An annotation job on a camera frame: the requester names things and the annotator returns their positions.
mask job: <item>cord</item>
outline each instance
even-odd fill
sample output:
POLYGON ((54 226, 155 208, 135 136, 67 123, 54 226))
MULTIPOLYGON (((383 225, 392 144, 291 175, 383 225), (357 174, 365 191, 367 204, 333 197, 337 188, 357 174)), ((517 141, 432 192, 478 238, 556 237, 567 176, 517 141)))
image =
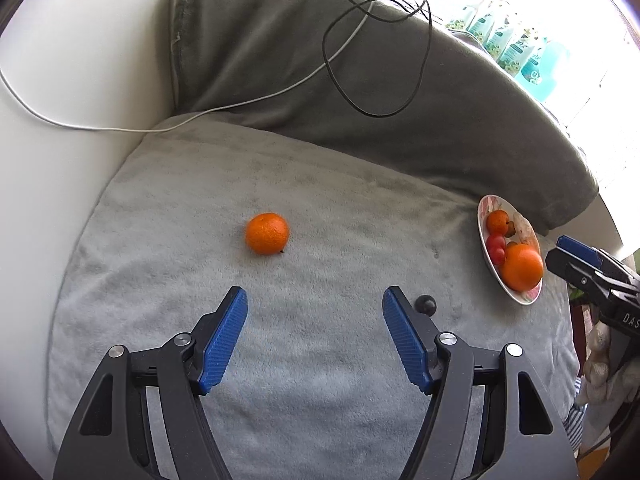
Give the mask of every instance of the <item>cord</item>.
POLYGON ((595 444, 593 444, 593 446, 591 446, 587 451, 585 451, 584 453, 580 453, 578 455, 578 457, 575 459, 576 463, 580 462, 580 460, 582 460, 583 458, 587 457, 588 455, 590 455, 591 453, 596 451, 607 440, 609 440, 613 436, 615 436, 618 433, 620 433, 620 431, 625 428, 626 424, 628 423, 629 419, 631 418, 632 413, 634 413, 636 411, 637 407, 638 407, 638 403, 636 401, 628 409, 628 411, 625 413, 625 416, 622 418, 620 423, 613 430, 609 431, 609 433, 606 436, 602 437, 599 441, 597 441, 595 444))
POLYGON ((397 6, 401 7, 402 10, 404 10, 407 13, 406 15, 402 16, 401 18, 388 19, 388 18, 382 18, 381 16, 377 16, 375 14, 372 14, 369 10, 365 10, 365 9, 362 8, 365 4, 367 4, 369 2, 382 1, 382 0, 365 0, 362 3, 356 3, 356 1, 354 1, 354 0, 347 0, 347 1, 352 3, 353 5, 349 9, 345 10, 340 16, 338 16, 335 20, 333 20, 329 24, 329 26, 327 27, 327 30, 324 32, 324 35, 322 37, 322 44, 321 44, 321 47, 322 47, 322 58, 324 59, 324 65, 326 66, 327 72, 329 74, 329 78, 331 78, 331 81, 334 83, 334 86, 336 87, 337 91, 345 99, 345 101, 347 101, 347 103, 352 108, 357 110, 359 113, 361 113, 361 114, 363 114, 363 115, 365 115, 367 117, 372 117, 372 118, 377 118, 377 119, 388 118, 388 117, 392 117, 394 115, 397 115, 412 103, 412 101, 415 99, 415 97, 417 96, 418 92, 420 91, 420 86, 422 84, 422 79, 424 77, 424 69, 425 69, 425 66, 426 66, 426 63, 427 63, 427 59, 429 57, 429 53, 431 51, 431 40, 433 38, 433 20, 432 20, 432 16, 431 16, 431 6, 430 6, 428 0, 422 0, 422 3, 420 4, 420 6, 417 7, 417 9, 414 9, 411 12, 409 12, 409 10, 402 3, 400 3, 400 2, 398 2, 396 0, 386 0, 386 1, 390 1, 393 4, 396 4, 397 6), (424 13, 424 10, 423 10, 424 6, 427 7, 428 15, 425 15, 425 13, 424 13), (350 12, 352 12, 355 9, 359 9, 366 16, 370 16, 374 20, 378 20, 379 22, 384 22, 384 23, 400 23, 400 22, 404 22, 405 20, 408 20, 410 17, 415 16, 418 12, 421 12, 422 15, 427 19, 427 21, 429 23, 429 37, 428 37, 428 40, 427 40, 427 47, 426 47, 425 52, 424 52, 424 57, 422 59, 422 63, 420 64, 420 70, 418 72, 418 80, 417 80, 417 82, 415 84, 414 90, 411 92, 411 94, 409 95, 409 98, 404 102, 404 104, 400 105, 398 108, 396 108, 395 110, 393 110, 391 112, 382 113, 382 114, 373 113, 373 112, 368 112, 368 111, 364 110, 363 108, 361 108, 360 106, 358 106, 347 95, 347 93, 344 91, 344 89, 342 88, 342 86, 338 82, 338 79, 335 76, 334 70, 331 68, 331 61, 332 60, 327 57, 327 54, 326 54, 326 40, 327 40, 327 37, 328 37, 329 33, 335 27, 335 25, 337 25, 337 23, 340 22, 340 20, 345 18, 350 12))
POLYGON ((15 89, 11 86, 11 84, 7 80, 6 76, 2 72, 2 67, 1 66, 0 66, 0 80, 2 81, 2 83, 4 83, 4 86, 7 88, 9 93, 13 96, 13 98, 16 101, 18 101, 18 103, 20 103, 20 105, 22 105, 22 107, 25 110, 28 111, 28 113, 30 113, 31 115, 33 115, 34 117, 40 119, 41 121, 43 121, 45 123, 52 124, 53 126, 60 126, 62 128, 70 128, 72 130, 83 130, 83 131, 86 131, 86 132, 121 132, 121 133, 130 133, 130 134, 148 134, 148 133, 162 134, 162 133, 167 133, 167 132, 170 132, 172 130, 175 130, 176 128, 179 128, 180 126, 184 126, 185 124, 190 123, 191 121, 194 121, 197 118, 202 117, 203 115, 210 114, 212 112, 221 112, 223 110, 230 110, 232 108, 236 108, 236 107, 239 107, 239 106, 249 105, 249 104, 252 104, 252 103, 257 103, 259 101, 264 101, 266 99, 271 99, 272 97, 276 97, 276 96, 282 95, 285 92, 293 90, 294 88, 306 83, 313 76, 318 74, 324 68, 324 66, 325 66, 325 64, 327 62, 331 62, 336 57, 338 57, 340 55, 340 53, 348 46, 348 44, 351 43, 353 38, 356 37, 356 34, 364 26, 364 23, 367 21, 367 18, 369 16, 372 16, 372 14, 370 12, 372 11, 374 4, 375 4, 375 0, 372 0, 368 10, 361 9, 365 13, 363 19, 360 21, 360 23, 355 28, 355 30, 351 33, 351 35, 347 38, 347 40, 342 44, 342 46, 335 52, 335 54, 333 54, 329 58, 329 60, 327 61, 325 56, 324 56, 324 52, 323 52, 323 56, 322 57, 324 59, 324 63, 321 66, 319 66, 318 68, 316 68, 315 70, 313 70, 313 72, 311 74, 309 74, 308 76, 302 78, 300 81, 298 81, 296 83, 293 83, 292 85, 287 86, 286 88, 284 88, 282 90, 279 90, 277 92, 274 92, 272 94, 268 94, 268 95, 265 95, 265 96, 262 96, 262 97, 257 97, 255 99, 249 99, 248 101, 243 101, 241 103, 235 103, 235 104, 231 104, 231 105, 219 106, 219 107, 216 107, 216 108, 209 108, 208 110, 204 110, 202 112, 199 112, 199 113, 195 114, 194 116, 191 116, 188 119, 182 121, 181 123, 178 123, 175 126, 170 126, 168 128, 161 128, 161 129, 158 129, 158 130, 139 130, 139 129, 136 129, 136 128, 112 128, 112 127, 109 127, 109 126, 84 126, 82 124, 63 123, 62 121, 57 121, 57 120, 48 118, 46 115, 39 113, 37 110, 35 110, 29 104, 27 104, 24 101, 24 99, 20 97, 18 92, 15 91, 15 89))

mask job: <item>blue textured pad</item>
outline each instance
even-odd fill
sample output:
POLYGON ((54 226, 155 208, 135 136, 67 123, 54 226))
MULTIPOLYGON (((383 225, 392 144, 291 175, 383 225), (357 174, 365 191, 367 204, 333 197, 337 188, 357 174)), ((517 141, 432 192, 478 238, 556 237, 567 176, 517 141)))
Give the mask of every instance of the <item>blue textured pad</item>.
POLYGON ((208 394, 213 386, 220 384, 238 342, 247 310, 246 292, 240 289, 204 351, 202 373, 198 380, 204 394, 208 394))
POLYGON ((563 235, 558 238, 556 245, 576 258, 580 258, 582 261, 587 262, 590 266, 596 267, 596 269, 599 269, 602 266, 598 253, 578 240, 574 240, 573 238, 563 235))
POLYGON ((427 369, 427 354, 404 310, 389 289, 382 297, 382 314, 400 354, 407 377, 420 388, 421 392, 428 391, 431 377, 427 369))

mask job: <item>gray fleece fabric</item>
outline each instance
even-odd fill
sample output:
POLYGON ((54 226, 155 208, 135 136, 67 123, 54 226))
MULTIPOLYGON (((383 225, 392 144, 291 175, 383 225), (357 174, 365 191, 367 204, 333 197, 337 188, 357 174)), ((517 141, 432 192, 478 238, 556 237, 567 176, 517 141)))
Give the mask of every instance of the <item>gray fleece fabric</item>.
MULTIPOLYGON (((160 346, 232 285, 247 291, 249 314, 203 405, 236 480, 399 477, 429 399, 407 380, 386 329, 389 285, 410 301, 434 296, 436 325, 473 346, 519 343, 565 418, 578 369, 566 285, 547 273, 536 303, 510 300, 482 259, 476 209, 413 176, 210 116, 147 135, 66 272, 49 356, 55 447, 109 347, 160 346), (265 211, 291 230, 270 257, 243 240, 265 211)), ((459 478, 473 461, 478 394, 459 478)), ((161 433, 158 410, 150 416, 161 433)), ((172 478, 161 439, 158 459, 172 478)))
MULTIPOLYGON (((279 91, 322 65, 328 25, 346 0, 178 0, 172 41, 178 111, 244 102, 279 91)), ((376 4, 384 17, 397 8, 376 4)), ((362 15, 332 30, 334 53, 362 15)), ((428 38, 415 16, 367 20, 332 62, 345 92, 370 112, 389 112, 411 94, 428 38)), ((491 57, 433 25, 420 91, 402 113, 373 119, 351 108, 326 70, 218 120, 306 140, 423 178, 479 200, 497 194, 545 234, 578 216, 598 187, 564 128, 491 57)))

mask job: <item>screw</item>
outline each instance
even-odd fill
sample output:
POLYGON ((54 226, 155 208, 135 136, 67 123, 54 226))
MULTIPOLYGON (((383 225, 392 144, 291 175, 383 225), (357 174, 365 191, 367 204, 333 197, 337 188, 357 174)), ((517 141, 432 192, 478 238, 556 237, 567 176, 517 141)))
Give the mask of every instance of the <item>screw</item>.
POLYGON ((443 345, 455 345, 458 342, 458 338, 454 336, 451 332, 443 332, 438 336, 438 339, 443 345))
POLYGON ((174 344, 176 346, 187 346, 191 342, 191 334, 183 333, 174 337, 174 344))
POLYGON ((512 355, 514 357, 520 357, 522 355, 522 347, 520 345, 516 345, 516 343, 511 343, 507 345, 507 354, 512 355))
POLYGON ((124 354, 124 346, 116 345, 109 348, 109 357, 120 357, 124 354))
POLYGON ((420 312, 420 314, 426 314, 431 317, 436 313, 436 300, 434 300, 432 296, 424 294, 415 300, 414 307, 416 312, 420 312))

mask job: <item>orange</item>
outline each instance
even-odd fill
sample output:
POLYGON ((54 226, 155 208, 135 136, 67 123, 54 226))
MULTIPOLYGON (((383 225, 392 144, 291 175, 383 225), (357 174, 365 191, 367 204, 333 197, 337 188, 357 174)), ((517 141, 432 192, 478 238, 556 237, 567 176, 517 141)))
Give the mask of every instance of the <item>orange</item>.
POLYGON ((542 279, 545 267, 538 252, 527 244, 509 244, 505 260, 500 266, 500 277, 517 292, 527 292, 542 279))
POLYGON ((491 235, 506 235, 509 232, 508 213, 502 209, 491 211, 486 218, 486 228, 491 235))
POLYGON ((267 256, 279 253, 289 240, 289 225, 276 213, 262 213, 246 225, 244 241, 256 253, 267 256))

